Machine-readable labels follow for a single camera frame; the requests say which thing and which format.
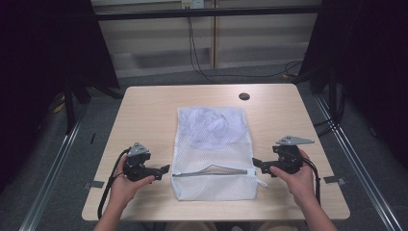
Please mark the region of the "white wall outlet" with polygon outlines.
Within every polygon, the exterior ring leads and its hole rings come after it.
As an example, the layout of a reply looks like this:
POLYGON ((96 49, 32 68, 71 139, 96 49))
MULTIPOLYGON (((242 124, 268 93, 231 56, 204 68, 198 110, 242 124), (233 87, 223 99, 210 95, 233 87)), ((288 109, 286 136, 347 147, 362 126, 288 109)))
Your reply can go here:
POLYGON ((204 0, 181 0, 182 8, 187 9, 203 9, 204 0))

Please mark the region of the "black curtain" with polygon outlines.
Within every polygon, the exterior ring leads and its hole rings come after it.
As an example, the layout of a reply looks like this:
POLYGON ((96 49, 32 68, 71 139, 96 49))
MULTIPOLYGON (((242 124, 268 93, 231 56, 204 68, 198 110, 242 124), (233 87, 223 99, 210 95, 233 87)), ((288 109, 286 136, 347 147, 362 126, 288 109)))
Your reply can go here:
POLYGON ((408 168, 408 0, 321 0, 300 69, 345 88, 408 168))
POLYGON ((0 0, 0 193, 21 170, 54 97, 116 88, 91 0, 0 0))

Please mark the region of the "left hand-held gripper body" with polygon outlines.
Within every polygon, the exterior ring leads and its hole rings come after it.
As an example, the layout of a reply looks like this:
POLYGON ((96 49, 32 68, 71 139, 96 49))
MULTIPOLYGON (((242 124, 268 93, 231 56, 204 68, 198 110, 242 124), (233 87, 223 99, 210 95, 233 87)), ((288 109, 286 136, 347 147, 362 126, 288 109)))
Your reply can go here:
POLYGON ((139 142, 135 142, 127 154, 127 160, 123 166, 125 176, 133 181, 139 181, 147 176, 158 173, 158 168, 146 167, 144 163, 149 160, 151 154, 149 150, 139 142))

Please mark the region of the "black metal stand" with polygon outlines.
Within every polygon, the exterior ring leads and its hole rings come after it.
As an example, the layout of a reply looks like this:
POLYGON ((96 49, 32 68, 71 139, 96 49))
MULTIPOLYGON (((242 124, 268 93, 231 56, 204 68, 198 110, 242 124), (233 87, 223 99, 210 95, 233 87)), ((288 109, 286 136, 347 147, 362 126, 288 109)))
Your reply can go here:
POLYGON ((329 113, 334 124, 339 123, 338 109, 337 109, 337 72, 331 69, 329 78, 329 113))
POLYGON ((64 104, 65 104, 65 113, 66 113, 66 133, 69 134, 76 124, 73 97, 69 85, 69 80, 64 80, 64 104))

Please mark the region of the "yellow floor object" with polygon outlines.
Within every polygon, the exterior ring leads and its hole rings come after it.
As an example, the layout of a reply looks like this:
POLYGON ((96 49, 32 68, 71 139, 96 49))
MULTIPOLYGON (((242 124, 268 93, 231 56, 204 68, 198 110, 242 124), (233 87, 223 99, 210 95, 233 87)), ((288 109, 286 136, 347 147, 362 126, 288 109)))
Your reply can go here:
POLYGON ((54 114, 58 113, 63 108, 64 102, 64 94, 61 92, 53 99, 53 102, 50 105, 50 111, 54 114))

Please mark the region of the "person's left hand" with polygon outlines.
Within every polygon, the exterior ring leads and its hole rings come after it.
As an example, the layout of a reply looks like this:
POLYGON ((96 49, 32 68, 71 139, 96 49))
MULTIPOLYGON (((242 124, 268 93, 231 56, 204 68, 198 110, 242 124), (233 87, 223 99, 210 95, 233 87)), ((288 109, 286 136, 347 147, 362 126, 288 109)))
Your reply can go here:
POLYGON ((136 182, 129 180, 123 173, 123 166, 126 161, 127 155, 124 155, 115 171, 115 180, 111 187, 108 209, 114 208, 116 211, 123 211, 139 189, 155 180, 154 176, 147 176, 136 182))

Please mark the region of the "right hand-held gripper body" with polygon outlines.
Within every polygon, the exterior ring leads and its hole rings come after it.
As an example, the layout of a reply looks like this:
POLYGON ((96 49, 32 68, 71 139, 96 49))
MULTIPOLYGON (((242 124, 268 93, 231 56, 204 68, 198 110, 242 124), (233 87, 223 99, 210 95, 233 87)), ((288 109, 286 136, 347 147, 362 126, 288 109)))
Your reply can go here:
POLYGON ((272 151, 278 155, 278 160, 263 162, 260 169, 278 167, 289 174, 297 173, 305 163, 305 158, 300 154, 298 145, 312 143, 314 143, 313 140, 287 135, 272 147, 272 151))

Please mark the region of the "person's right hand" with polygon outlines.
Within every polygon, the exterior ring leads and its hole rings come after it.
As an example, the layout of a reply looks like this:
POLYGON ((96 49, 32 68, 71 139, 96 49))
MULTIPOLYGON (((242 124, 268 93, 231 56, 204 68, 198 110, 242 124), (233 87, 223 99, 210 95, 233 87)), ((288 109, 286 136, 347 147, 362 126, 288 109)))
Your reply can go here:
POLYGON ((287 184, 294 202, 300 208, 311 207, 313 204, 319 205, 315 197, 313 171, 306 164, 294 174, 289 174, 278 167, 270 167, 269 169, 287 184))

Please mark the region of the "black horizontal bar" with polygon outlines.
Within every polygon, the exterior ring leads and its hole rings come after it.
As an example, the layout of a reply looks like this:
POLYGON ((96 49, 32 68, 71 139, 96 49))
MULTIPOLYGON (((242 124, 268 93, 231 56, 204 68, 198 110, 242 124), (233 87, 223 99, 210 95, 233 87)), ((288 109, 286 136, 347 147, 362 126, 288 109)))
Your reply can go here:
POLYGON ((193 10, 168 10, 148 12, 123 12, 123 13, 97 13, 94 18, 100 20, 136 20, 136 19, 162 19, 181 17, 213 17, 213 16, 241 16, 241 15, 266 15, 266 14, 302 14, 318 13, 321 6, 284 6, 264 8, 222 8, 222 9, 193 9, 193 10))

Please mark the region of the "white garment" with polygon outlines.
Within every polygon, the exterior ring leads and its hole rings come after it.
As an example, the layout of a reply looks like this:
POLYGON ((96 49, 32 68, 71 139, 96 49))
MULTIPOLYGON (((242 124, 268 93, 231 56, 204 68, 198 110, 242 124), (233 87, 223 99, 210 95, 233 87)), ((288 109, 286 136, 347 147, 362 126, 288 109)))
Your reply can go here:
POLYGON ((237 107, 188 107, 178 111, 179 138, 196 149, 219 149, 245 139, 245 113, 237 107))

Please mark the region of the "metal floor rail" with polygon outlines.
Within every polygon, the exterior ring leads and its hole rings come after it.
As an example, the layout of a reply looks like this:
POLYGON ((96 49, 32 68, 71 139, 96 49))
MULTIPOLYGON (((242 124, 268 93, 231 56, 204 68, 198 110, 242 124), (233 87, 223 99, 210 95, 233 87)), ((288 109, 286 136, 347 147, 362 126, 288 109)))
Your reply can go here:
POLYGON ((345 134, 343 128, 334 122, 334 118, 329 114, 329 106, 322 96, 316 96, 316 101, 323 116, 327 119, 330 131, 334 134, 338 144, 343 150, 343 153, 350 162, 356 176, 360 180, 367 196, 370 199, 376 213, 380 216, 382 222, 388 231, 403 231, 401 222, 397 219, 395 212, 387 202, 383 194, 378 190, 374 181, 370 177, 367 169, 358 156, 358 153, 351 144, 349 138, 345 134))
POLYGON ((77 114, 74 115, 74 122, 72 128, 64 135, 64 140, 55 157, 55 160, 50 167, 47 176, 32 203, 25 219, 20 225, 18 231, 36 231, 39 221, 44 213, 46 205, 50 199, 52 191, 58 181, 65 159, 76 140, 78 131, 80 129, 84 114, 87 111, 87 106, 81 108, 77 114))

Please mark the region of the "grey tape strip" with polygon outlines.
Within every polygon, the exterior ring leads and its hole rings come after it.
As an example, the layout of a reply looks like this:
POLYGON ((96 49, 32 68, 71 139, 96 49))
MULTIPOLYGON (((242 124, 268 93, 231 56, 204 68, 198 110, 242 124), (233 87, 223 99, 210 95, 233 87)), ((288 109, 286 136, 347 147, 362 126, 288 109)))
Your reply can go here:
POLYGON ((337 183, 339 186, 345 185, 347 183, 345 178, 338 178, 336 176, 326 176, 323 178, 326 184, 337 183))
POLYGON ((89 181, 83 185, 83 189, 90 190, 91 188, 102 189, 105 182, 102 181, 89 181))

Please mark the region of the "white mesh laundry bag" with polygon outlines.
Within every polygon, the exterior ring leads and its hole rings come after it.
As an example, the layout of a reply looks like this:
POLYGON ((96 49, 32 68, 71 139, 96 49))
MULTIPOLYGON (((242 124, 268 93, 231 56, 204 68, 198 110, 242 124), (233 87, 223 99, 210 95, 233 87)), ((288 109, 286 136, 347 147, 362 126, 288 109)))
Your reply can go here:
POLYGON ((180 139, 177 125, 171 167, 175 196, 188 201, 253 200, 265 183, 258 178, 252 158, 249 128, 245 139, 209 150, 180 139))

